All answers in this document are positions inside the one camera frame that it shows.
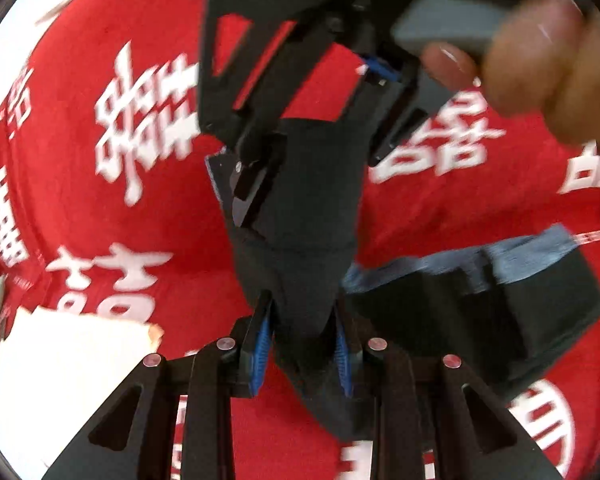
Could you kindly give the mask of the person's right hand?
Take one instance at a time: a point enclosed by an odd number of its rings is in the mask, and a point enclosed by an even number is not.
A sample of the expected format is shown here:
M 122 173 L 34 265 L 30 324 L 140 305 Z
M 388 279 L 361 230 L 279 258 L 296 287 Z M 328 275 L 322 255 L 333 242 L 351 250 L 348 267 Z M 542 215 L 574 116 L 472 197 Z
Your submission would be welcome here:
M 538 112 L 562 144 L 600 153 L 600 12 L 573 0 L 528 0 L 495 35 L 480 63 L 452 44 L 428 44 L 428 74 L 452 90 L 481 82 L 498 114 Z

